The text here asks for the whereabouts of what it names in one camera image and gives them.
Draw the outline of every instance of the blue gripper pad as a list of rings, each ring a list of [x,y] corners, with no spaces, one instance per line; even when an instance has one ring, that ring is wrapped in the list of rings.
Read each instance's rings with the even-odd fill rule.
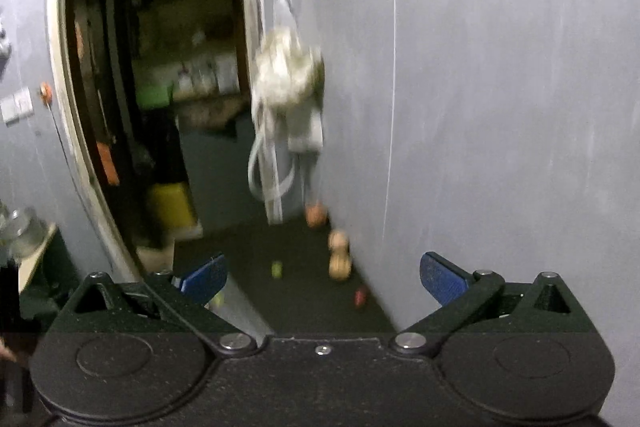
[[[174,285],[201,305],[208,303],[226,284],[226,260],[224,255],[212,257],[203,266],[181,279],[174,280]]]
[[[422,286],[442,306],[460,297],[474,281],[470,274],[434,252],[427,252],[420,259]]]

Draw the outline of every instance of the dark floor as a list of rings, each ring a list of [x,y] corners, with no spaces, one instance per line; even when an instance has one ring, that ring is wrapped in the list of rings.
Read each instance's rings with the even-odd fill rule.
[[[329,228],[311,230],[303,218],[269,227],[266,223],[231,230],[175,246],[174,271],[189,271],[217,251],[254,307],[278,334],[375,334],[393,332],[388,318],[369,296],[354,307],[363,283],[357,272],[342,283],[329,278]],[[281,261],[283,276],[271,277],[271,263]]]

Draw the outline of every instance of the bottle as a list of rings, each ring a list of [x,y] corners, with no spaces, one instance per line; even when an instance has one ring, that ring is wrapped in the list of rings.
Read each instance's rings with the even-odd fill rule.
[[[182,64],[182,69],[178,72],[178,81],[177,81],[177,90],[178,91],[191,91],[193,90],[193,80],[191,75],[189,74],[189,70],[187,66]]]
[[[9,218],[9,209],[6,207],[2,201],[0,201],[0,229]]]
[[[218,91],[218,76],[216,75],[216,68],[213,67],[210,60],[207,60],[207,66],[205,67],[205,75],[203,78],[203,84],[206,84],[207,91]]]

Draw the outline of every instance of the green object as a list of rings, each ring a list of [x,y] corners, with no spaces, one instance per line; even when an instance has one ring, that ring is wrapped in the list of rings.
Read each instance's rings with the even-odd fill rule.
[[[225,303],[225,296],[222,295],[222,292],[218,292],[213,296],[210,303],[214,308],[220,308]]]
[[[140,109],[166,107],[171,103],[169,86],[144,86],[136,89],[136,101]]]
[[[271,277],[274,279],[282,279],[281,261],[273,261],[273,263],[271,263]]]

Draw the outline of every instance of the metal pot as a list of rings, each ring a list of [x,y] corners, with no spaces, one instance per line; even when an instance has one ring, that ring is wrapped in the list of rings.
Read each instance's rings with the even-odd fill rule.
[[[0,201],[0,229],[2,229],[2,226],[4,225],[4,222],[7,220],[8,217],[9,217],[9,209],[6,207],[4,203],[2,203],[2,201]]]
[[[0,248],[6,248],[9,257],[24,259],[42,244],[45,236],[46,229],[32,208],[14,210],[0,227]]]

